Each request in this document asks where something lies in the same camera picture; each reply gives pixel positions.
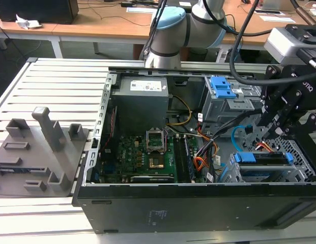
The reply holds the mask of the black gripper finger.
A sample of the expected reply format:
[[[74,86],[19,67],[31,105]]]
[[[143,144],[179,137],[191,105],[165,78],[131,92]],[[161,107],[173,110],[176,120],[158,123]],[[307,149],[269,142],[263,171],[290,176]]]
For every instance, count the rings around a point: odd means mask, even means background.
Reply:
[[[316,113],[311,113],[304,124],[287,120],[283,125],[277,125],[275,133],[282,137],[305,136],[316,132]]]
[[[281,69],[274,65],[268,65],[265,72],[265,79],[270,81],[279,78]],[[257,126],[267,126],[275,116],[277,106],[275,105],[278,100],[279,93],[278,85],[263,85],[261,91],[261,98],[264,101],[262,107],[261,117],[257,120]]]

